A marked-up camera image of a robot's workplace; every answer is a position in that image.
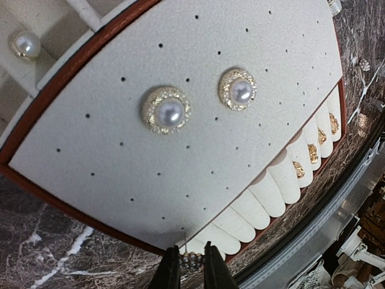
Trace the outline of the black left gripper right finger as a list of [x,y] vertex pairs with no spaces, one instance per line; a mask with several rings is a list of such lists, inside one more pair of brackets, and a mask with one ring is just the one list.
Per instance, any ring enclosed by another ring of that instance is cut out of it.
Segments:
[[205,264],[203,269],[205,289],[238,289],[238,285],[233,279],[222,259],[216,246],[208,241],[205,246]]

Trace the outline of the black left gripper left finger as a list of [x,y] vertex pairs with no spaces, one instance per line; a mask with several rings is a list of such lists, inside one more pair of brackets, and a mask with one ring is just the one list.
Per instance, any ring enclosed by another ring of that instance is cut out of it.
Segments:
[[152,278],[154,289],[180,289],[179,248],[169,247]]

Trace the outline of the brown jewelry tray insert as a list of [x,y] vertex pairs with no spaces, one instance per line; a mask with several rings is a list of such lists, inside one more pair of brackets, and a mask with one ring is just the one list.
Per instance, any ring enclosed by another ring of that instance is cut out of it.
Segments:
[[230,260],[346,134],[340,1],[2,1],[1,173],[142,250]]

